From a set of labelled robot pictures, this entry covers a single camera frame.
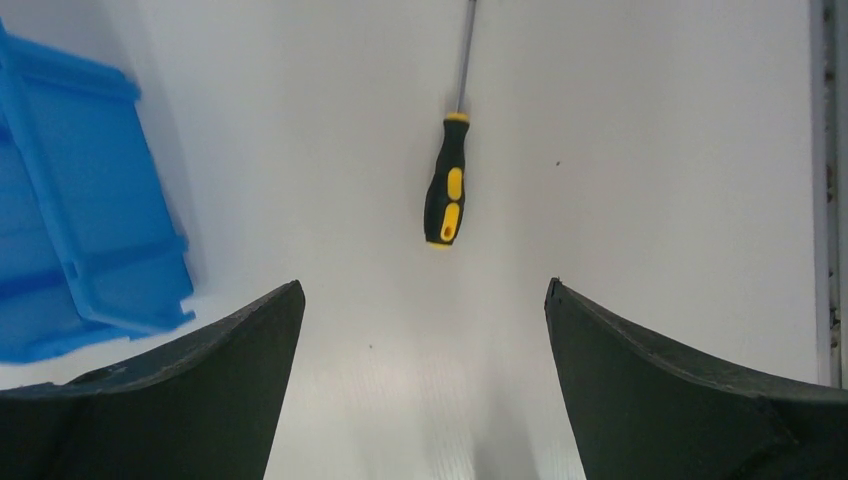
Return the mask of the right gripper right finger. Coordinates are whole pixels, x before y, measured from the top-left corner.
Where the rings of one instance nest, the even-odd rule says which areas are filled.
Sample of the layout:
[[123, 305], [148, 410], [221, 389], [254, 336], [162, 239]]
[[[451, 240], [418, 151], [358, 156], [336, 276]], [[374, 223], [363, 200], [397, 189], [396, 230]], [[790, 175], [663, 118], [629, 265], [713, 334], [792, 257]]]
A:
[[847, 393], [722, 360], [559, 279], [545, 315], [589, 479], [843, 479]]

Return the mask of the black yellow screwdriver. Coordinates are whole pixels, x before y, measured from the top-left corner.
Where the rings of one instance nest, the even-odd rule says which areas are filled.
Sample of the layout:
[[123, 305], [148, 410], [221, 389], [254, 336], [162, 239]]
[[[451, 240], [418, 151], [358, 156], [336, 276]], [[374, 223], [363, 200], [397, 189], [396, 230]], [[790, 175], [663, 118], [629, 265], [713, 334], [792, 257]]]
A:
[[467, 2], [455, 108], [442, 122], [442, 143], [425, 196], [423, 231], [426, 242], [436, 248], [453, 245], [465, 209], [465, 139], [470, 128], [466, 107], [466, 84], [478, 2]]

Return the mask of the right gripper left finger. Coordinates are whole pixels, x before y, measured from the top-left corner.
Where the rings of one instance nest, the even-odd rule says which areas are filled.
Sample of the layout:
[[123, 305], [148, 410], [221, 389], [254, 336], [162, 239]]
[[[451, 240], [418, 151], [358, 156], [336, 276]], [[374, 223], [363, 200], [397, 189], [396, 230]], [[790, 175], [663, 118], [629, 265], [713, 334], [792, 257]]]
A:
[[260, 479], [303, 321], [291, 281], [63, 385], [1, 394], [5, 479]]

